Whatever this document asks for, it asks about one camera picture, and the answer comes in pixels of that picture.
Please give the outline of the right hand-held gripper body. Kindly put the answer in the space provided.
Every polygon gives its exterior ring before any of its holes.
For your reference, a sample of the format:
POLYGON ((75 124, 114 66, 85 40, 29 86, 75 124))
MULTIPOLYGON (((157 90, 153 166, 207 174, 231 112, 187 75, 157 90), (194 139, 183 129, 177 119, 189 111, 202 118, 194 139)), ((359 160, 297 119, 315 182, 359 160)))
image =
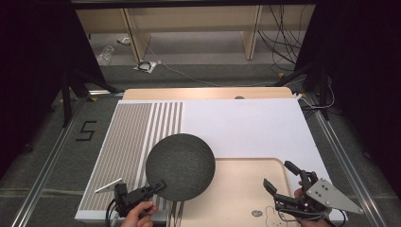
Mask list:
POLYGON ((281 195, 273 188, 275 210, 295 218, 317 221, 328 220, 333 209, 341 212, 363 214, 364 211, 333 184, 323 178, 318 178, 315 172, 299 170, 302 182, 302 195, 297 198, 281 195))

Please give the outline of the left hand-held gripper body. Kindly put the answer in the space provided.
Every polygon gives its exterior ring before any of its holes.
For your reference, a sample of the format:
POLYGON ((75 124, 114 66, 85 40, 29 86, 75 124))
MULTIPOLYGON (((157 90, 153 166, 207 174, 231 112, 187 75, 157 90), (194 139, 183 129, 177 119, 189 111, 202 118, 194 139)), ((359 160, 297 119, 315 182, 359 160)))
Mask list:
POLYGON ((112 208, 116 208, 118 216, 125 218, 129 211, 136 207, 141 201, 149 201, 155 194, 151 186, 143 186, 131 192, 122 179, 117 179, 95 190, 96 194, 113 191, 113 200, 106 209, 106 217, 112 213, 112 208))

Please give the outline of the dark grey round plate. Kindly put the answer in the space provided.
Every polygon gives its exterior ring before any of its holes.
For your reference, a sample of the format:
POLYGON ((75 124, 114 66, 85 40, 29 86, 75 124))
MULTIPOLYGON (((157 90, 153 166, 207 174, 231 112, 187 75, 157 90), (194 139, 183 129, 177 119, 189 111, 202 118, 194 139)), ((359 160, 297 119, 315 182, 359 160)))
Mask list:
POLYGON ((158 195, 168 201, 189 201, 204 192, 216 171, 211 148, 199 137, 187 133, 170 135, 150 151, 146 177, 150 185, 163 181, 158 195))

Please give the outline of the beige tray with rabbit print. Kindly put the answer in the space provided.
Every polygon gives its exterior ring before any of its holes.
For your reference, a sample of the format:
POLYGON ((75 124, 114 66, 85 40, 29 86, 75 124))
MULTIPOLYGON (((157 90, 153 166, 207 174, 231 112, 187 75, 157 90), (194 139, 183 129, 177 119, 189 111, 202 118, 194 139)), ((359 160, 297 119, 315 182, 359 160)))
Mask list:
POLYGON ((275 210, 267 179, 281 195, 291 196, 287 171, 274 158, 219 158, 208 188, 184 202, 181 227, 300 227, 275 210))

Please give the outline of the person's left hand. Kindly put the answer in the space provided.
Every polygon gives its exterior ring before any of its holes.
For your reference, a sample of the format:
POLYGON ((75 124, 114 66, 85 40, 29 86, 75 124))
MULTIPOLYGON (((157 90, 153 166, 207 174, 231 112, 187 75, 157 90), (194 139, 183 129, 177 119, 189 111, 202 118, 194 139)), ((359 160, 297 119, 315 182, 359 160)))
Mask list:
POLYGON ((152 201, 141 201, 130 210, 120 227, 153 227, 151 217, 157 211, 152 201))

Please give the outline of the person's right hand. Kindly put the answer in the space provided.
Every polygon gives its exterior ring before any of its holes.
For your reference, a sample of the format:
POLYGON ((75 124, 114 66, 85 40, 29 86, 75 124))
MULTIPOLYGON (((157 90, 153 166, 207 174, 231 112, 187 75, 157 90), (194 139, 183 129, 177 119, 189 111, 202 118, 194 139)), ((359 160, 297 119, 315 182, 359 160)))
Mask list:
MULTIPOLYGON (((303 190, 302 188, 298 188, 294 191, 294 197, 298 198, 303 196, 303 190)), ((301 218, 297 218, 297 221, 301 224, 302 227, 331 227, 330 224, 328 224, 326 221, 320 219, 318 221, 309 221, 301 218)))

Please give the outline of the grey striped placemat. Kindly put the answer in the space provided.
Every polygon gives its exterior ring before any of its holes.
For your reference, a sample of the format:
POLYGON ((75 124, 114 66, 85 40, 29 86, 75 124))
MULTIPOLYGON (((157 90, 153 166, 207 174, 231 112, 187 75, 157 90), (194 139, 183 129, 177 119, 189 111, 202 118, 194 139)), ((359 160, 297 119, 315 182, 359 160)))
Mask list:
POLYGON ((147 184, 145 163, 150 150, 163 138, 179 133, 181 101, 120 101, 113 114, 94 171, 78 208, 80 216, 98 218, 113 198, 100 189, 121 180, 129 191, 147 184))

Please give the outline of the white board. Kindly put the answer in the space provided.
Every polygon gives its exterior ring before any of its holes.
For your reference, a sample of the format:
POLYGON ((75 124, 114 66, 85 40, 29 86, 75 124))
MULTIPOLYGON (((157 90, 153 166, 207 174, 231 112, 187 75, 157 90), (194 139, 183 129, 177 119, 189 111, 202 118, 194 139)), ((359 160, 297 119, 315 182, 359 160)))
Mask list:
MULTIPOLYGON (((181 101, 184 107, 180 132, 201 138, 217 158, 290 160, 329 178, 294 98, 120 101, 181 101)), ((102 222, 104 218, 105 212, 95 219, 76 213, 79 221, 102 222)))

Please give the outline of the black metal stand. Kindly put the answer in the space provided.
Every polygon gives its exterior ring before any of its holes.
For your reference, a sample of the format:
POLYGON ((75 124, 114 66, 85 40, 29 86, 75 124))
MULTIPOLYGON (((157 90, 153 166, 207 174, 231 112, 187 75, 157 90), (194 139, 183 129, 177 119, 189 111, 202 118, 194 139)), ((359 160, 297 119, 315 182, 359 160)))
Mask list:
POLYGON ((63 127, 65 128, 72 119, 72 107, 70 91, 73 91, 77 97, 87 97, 90 92, 87 89, 85 83, 93 83, 100 88, 112 93, 112 94, 124 94, 125 91, 109 85, 102 73, 92 76, 85 73, 82 70, 76 68, 66 69, 61 76, 61 94, 62 94, 62 105, 63 105, 63 127))
POLYGON ((279 81, 272 84, 273 87, 282 87, 301 75, 305 75, 303 88, 307 92, 312 92, 316 87, 319 87, 319 104, 313 106, 313 109, 319 110, 325 120, 328 120, 327 96, 330 92, 328 76, 324 72, 323 63, 321 61, 311 61, 299 69, 292 72, 289 76, 283 77, 279 81))

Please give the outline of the black curtain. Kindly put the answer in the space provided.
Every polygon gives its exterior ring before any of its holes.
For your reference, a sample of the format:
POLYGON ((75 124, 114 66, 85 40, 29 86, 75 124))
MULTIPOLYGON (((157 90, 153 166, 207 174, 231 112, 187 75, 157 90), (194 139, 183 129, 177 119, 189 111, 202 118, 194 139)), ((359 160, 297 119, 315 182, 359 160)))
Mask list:
POLYGON ((321 61, 336 100, 401 199, 401 0, 307 0, 296 67, 321 61))
POLYGON ((0 0, 0 178, 63 87, 103 80, 72 0, 0 0))

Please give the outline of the clear plastic bottle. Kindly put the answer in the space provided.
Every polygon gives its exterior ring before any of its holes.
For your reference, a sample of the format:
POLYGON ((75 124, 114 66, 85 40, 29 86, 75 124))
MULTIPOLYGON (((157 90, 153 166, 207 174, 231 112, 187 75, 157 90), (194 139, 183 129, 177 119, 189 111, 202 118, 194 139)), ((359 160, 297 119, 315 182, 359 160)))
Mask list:
POLYGON ((101 53, 96 56, 96 61, 101 66, 110 64, 113 56, 114 48, 111 45, 106 45, 101 53))

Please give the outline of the light wooden shelf unit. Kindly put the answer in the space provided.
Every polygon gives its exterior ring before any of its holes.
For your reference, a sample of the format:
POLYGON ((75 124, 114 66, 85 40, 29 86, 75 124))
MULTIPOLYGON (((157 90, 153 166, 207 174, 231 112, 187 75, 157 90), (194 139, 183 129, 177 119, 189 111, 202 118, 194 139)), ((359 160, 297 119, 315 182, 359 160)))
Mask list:
POLYGON ((136 61, 145 57, 153 33, 238 31, 245 58, 253 58, 256 33, 277 28, 281 20, 289 30, 305 31, 315 5, 182 7, 143 9, 79 9, 78 18, 87 34, 126 33, 136 61), (284 15, 279 16, 279 9, 284 15))

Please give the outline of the metal floor rail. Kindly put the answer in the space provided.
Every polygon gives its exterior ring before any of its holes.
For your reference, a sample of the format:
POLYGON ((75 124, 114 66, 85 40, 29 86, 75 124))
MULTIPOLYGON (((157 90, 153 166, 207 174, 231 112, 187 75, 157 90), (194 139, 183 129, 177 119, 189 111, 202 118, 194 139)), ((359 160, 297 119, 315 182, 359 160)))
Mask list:
POLYGON ((62 104, 54 104, 52 112, 29 142, 33 150, 26 150, 9 169, 9 196, 16 200, 21 199, 9 227, 26 226, 84 103, 82 98, 71 102, 72 116, 67 123, 64 123, 62 104))
POLYGON ((353 127, 340 110, 331 106, 306 116, 306 122, 323 158, 332 184, 364 210, 350 213, 344 227, 391 227, 386 213, 398 198, 378 166, 363 154, 353 127))

